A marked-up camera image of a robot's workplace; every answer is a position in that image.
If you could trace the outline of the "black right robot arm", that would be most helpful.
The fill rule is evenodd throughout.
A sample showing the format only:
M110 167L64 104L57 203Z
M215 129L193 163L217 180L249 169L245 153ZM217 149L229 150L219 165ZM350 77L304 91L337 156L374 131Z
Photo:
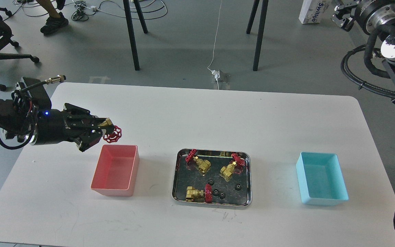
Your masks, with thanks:
M395 91L368 83L351 72L348 61L352 55L364 52L365 67L375 76L392 80L395 86L395 0L337 1L333 22L349 32L354 22L368 35L366 44L350 50L340 63L342 73L359 89L366 89L390 98L395 105Z

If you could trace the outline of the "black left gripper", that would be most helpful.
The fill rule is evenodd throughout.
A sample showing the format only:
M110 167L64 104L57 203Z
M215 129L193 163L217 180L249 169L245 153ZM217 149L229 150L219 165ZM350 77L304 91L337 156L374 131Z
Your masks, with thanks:
M49 109L38 115L35 132L31 145L57 144L73 142L78 150L85 152L100 142L106 133L104 129L112 129L113 123L109 118L99 118L91 115L90 111L64 103L64 110ZM90 130L81 134L79 129Z

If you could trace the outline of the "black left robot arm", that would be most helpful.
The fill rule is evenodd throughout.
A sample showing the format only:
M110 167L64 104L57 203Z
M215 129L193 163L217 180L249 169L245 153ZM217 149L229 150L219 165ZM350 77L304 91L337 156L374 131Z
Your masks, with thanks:
M109 118L99 118L85 108L69 103L64 109L52 109L44 86L62 83L57 75L44 81L22 77L11 99L0 99L0 145L17 150L27 144L43 145L73 142L84 152L101 139L117 142L122 130Z

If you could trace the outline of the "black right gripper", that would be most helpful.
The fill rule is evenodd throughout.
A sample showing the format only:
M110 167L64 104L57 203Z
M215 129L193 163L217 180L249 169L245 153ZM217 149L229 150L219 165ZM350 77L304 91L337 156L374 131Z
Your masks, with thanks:
M362 31L366 32L366 23L360 18L362 5L366 3L366 0L353 0L349 3L344 3L342 0L337 1L337 5L334 8L334 14L331 16L331 20L342 30L349 32L353 25L357 22L361 27Z

